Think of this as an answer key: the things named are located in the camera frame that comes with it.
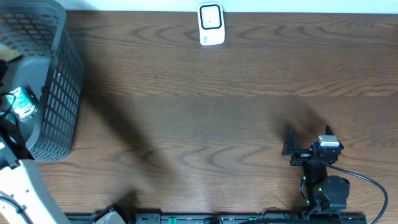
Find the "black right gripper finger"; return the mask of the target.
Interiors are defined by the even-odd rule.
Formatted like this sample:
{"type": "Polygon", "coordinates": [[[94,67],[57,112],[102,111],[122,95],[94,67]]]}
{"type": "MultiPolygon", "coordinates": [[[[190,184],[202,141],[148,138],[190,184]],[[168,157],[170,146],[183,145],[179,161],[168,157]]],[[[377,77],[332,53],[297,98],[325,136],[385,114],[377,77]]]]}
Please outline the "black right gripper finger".
{"type": "Polygon", "coordinates": [[[288,126],[287,137],[282,148],[281,155],[282,156],[291,156],[296,152],[296,143],[294,139],[294,134],[292,131],[292,127],[288,126]]]}
{"type": "Polygon", "coordinates": [[[325,146],[340,146],[340,141],[329,126],[325,128],[325,146]]]}

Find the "grey plastic mesh basket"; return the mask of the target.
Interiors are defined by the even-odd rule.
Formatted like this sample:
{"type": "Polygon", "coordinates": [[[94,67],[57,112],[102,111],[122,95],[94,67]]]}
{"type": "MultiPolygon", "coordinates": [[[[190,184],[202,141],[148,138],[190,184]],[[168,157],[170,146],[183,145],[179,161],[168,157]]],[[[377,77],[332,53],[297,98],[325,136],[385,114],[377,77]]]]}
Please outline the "grey plastic mesh basket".
{"type": "Polygon", "coordinates": [[[36,112],[19,122],[32,156],[65,159],[76,131],[85,79],[71,41],[66,11],[57,1],[1,1],[1,45],[20,53],[1,76],[1,91],[23,88],[36,112]]]}

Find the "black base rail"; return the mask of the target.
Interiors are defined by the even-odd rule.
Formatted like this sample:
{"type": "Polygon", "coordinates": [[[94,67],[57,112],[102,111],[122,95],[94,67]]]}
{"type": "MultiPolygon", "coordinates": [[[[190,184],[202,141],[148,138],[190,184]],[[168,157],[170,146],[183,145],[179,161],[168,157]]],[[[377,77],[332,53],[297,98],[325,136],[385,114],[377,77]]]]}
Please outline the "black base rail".
{"type": "MultiPolygon", "coordinates": [[[[335,223],[367,223],[365,215],[341,215],[338,218],[337,215],[312,215],[311,219],[318,222],[335,222],[335,223]]],[[[298,215],[293,214],[281,214],[276,212],[266,213],[265,215],[260,214],[224,214],[224,215],[176,215],[176,214],[159,214],[159,213],[137,213],[130,218],[129,223],[138,224],[204,224],[204,223],[242,223],[249,220],[260,220],[265,219],[278,219],[282,220],[285,218],[298,220],[298,215]]]]}

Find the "white barcode scanner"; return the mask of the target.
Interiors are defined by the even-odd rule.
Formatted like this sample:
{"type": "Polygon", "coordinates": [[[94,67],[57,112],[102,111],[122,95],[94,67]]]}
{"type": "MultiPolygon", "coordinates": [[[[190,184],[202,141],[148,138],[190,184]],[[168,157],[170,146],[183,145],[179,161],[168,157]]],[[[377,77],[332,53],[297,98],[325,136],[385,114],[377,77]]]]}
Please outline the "white barcode scanner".
{"type": "Polygon", "coordinates": [[[197,10],[200,44],[220,45],[225,40],[223,7],[218,2],[200,4],[197,10]]]}

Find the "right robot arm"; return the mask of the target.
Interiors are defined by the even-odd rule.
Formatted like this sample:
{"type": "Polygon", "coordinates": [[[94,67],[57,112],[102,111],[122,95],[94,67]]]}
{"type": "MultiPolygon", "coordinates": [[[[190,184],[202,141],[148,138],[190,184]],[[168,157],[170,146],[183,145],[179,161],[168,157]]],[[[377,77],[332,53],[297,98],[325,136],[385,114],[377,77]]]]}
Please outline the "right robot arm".
{"type": "Polygon", "coordinates": [[[307,201],[308,208],[302,212],[306,219],[314,214],[338,215],[347,208],[350,182],[337,175],[328,175],[327,172],[327,166],[338,160],[343,149],[342,143],[328,126],[325,134],[320,135],[318,141],[311,143],[308,149],[296,146],[292,128],[288,128],[281,154],[290,156],[291,166],[303,169],[300,193],[307,201]]]}

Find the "small teal tissue pack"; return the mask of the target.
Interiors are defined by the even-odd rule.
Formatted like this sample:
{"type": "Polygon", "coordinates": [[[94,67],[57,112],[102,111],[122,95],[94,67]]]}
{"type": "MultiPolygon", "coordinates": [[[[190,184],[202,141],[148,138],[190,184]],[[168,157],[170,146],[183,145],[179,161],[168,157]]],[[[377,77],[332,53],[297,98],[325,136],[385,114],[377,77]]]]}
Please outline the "small teal tissue pack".
{"type": "Polygon", "coordinates": [[[23,87],[16,88],[11,94],[14,96],[12,110],[20,121],[26,122],[37,114],[37,104],[23,87]]]}

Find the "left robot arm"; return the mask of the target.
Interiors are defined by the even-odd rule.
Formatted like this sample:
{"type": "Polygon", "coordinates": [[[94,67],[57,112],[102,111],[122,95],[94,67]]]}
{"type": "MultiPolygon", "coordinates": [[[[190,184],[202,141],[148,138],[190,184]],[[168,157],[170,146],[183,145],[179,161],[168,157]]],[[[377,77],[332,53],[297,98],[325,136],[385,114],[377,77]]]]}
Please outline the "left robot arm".
{"type": "Polygon", "coordinates": [[[14,109],[18,96],[1,115],[1,213],[9,223],[129,223],[112,205],[90,216],[68,216],[62,212],[45,186],[40,169],[26,147],[22,121],[14,109]]]}

